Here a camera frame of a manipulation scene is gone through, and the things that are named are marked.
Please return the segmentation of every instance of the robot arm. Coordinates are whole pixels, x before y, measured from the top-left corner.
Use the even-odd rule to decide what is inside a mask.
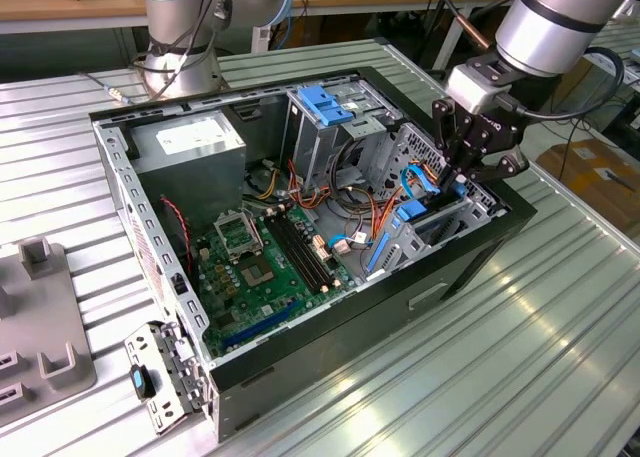
[[[169,98],[217,90],[216,34],[230,26],[275,24],[288,14],[291,1],[145,0],[151,44],[138,67],[147,87]]]
[[[498,28],[495,48],[455,67],[446,85],[450,98],[433,105],[436,144],[448,164],[440,185],[510,177],[528,168],[517,145],[536,118],[531,109],[546,102],[559,77],[627,1],[515,0]],[[514,148],[496,166],[481,163],[485,155]]]

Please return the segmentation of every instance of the red wire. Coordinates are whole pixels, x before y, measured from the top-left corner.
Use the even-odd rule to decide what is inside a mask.
[[[166,197],[160,197],[160,200],[171,207],[171,210],[173,210],[173,212],[176,214],[176,217],[178,217],[178,220],[180,221],[180,227],[182,227],[182,233],[184,234],[185,245],[187,246],[187,273],[191,275],[191,251],[189,250],[190,240],[189,231],[187,230],[187,223],[184,221],[184,219],[182,218],[182,213],[178,210],[178,207],[176,207],[173,202],[171,202]]]

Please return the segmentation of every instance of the cardboard box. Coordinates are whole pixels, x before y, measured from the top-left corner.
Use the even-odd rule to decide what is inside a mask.
[[[564,144],[542,154],[537,162],[558,178]],[[634,190],[616,182],[617,176]],[[630,238],[640,236],[640,172],[598,139],[571,144],[562,183]]]

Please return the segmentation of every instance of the metal slotted table surface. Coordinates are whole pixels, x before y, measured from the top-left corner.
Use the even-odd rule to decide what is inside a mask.
[[[625,84],[632,84],[636,92],[640,90],[640,64],[631,60],[631,51],[640,48],[640,25],[609,22],[593,39],[591,46],[606,47],[616,52],[624,61]],[[593,54],[585,58],[605,72],[615,74],[613,64],[606,57]]]
[[[425,110],[439,95],[374,41],[222,59],[232,86],[362,65]],[[86,116],[112,105],[75,76],[0,86],[0,244],[66,247],[98,374],[1,428],[3,455],[615,455],[640,424],[640,252],[532,170],[509,183],[537,215],[460,295],[217,448],[200,416],[156,437],[122,340],[159,313]]]

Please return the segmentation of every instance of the blue pcie slot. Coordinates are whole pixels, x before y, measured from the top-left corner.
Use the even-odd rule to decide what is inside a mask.
[[[380,239],[380,243],[378,244],[378,247],[376,248],[376,251],[374,252],[373,257],[371,257],[371,260],[369,261],[369,265],[367,265],[367,270],[369,272],[371,272],[373,267],[376,265],[376,262],[380,258],[380,254],[382,253],[382,250],[384,249],[384,246],[387,245],[387,241],[390,238],[391,238],[391,236],[387,232],[382,236],[382,239]]]
[[[239,344],[251,337],[258,335],[260,332],[267,330],[274,325],[278,325],[281,322],[284,322],[289,318],[291,312],[297,309],[302,305],[302,302],[296,300],[295,302],[290,303],[286,308],[276,312],[273,315],[270,315],[264,320],[261,320],[257,324],[253,324],[251,327],[248,327],[244,330],[241,330],[237,334],[233,334],[226,339],[222,340],[224,347],[231,347],[233,345]]]

